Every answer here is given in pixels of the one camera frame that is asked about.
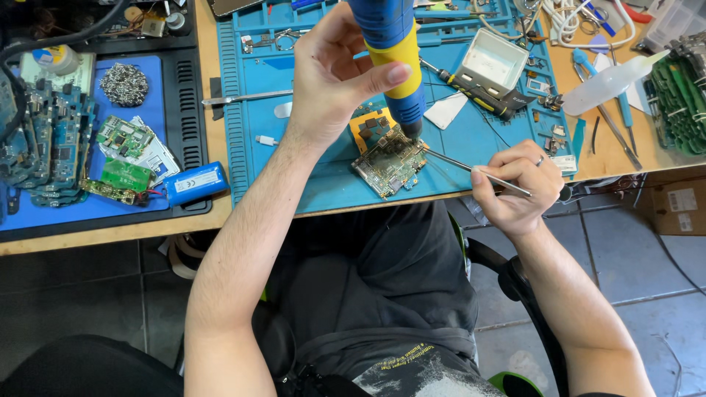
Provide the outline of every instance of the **squeeze bottle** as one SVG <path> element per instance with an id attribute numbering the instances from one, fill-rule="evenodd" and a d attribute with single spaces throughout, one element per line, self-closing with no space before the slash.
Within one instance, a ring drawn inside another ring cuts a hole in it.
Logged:
<path id="1" fill-rule="evenodd" d="M 610 66 L 589 78 L 585 83 L 581 83 L 563 96 L 564 105 L 562 109 L 564 113 L 570 116 L 578 116 L 624 93 L 631 83 L 651 72 L 652 64 L 664 58 L 669 51 L 658 52 L 649 58 L 638 55 L 620 66 Z"/>

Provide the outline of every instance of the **cardboard box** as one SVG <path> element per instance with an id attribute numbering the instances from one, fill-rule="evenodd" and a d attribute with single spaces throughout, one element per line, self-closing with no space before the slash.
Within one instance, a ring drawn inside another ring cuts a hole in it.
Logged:
<path id="1" fill-rule="evenodd" d="M 654 226 L 661 235 L 706 236 L 706 167 L 650 174 Z"/>

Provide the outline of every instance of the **white box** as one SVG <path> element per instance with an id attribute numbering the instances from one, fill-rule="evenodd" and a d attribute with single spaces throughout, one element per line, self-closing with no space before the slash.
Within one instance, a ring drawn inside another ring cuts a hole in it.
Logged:
<path id="1" fill-rule="evenodd" d="M 473 37 L 456 76 L 502 99 L 517 85 L 529 56 L 526 49 L 482 28 Z"/>

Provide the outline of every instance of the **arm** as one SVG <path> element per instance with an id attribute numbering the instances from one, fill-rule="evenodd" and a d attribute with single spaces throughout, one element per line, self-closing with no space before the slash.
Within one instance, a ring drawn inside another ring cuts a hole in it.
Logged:
<path id="1" fill-rule="evenodd" d="M 473 195 L 485 215 L 513 242 L 542 314 L 566 357 L 572 396 L 589 392 L 654 396 L 640 353 L 628 329 L 588 275 L 556 241 L 542 220 L 563 186 L 551 161 L 535 165 L 544 151 L 524 141 L 497 153 L 493 176 L 515 180 L 532 197 L 502 194 L 480 172 L 472 172 Z"/>
<path id="2" fill-rule="evenodd" d="M 313 166 L 358 105 L 406 81 L 373 67 L 347 3 L 297 41 L 287 132 L 201 262 L 186 311 L 186 395 L 274 396 L 251 319 Z"/>

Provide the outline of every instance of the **tile floor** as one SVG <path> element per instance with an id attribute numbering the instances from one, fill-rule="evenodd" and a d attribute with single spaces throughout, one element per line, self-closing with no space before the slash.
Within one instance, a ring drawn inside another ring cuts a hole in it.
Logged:
<path id="1" fill-rule="evenodd" d="M 505 257 L 515 250 L 494 227 L 481 227 L 458 199 L 446 201 L 466 235 Z M 658 396 L 672 396 L 677 363 L 681 396 L 706 395 L 706 297 L 668 262 L 644 220 L 615 197 L 587 197 L 547 211 L 547 224 L 633 334 Z M 706 287 L 706 237 L 665 237 L 676 260 Z M 161 239 L 0 258 L 0 379 L 41 345 L 77 333 L 124 340 L 172 366 L 191 282 L 175 276 L 156 248 Z M 514 370 L 545 396 L 554 377 L 525 309 L 508 300 L 493 274 L 472 270 L 480 297 L 476 340 L 481 374 Z"/>

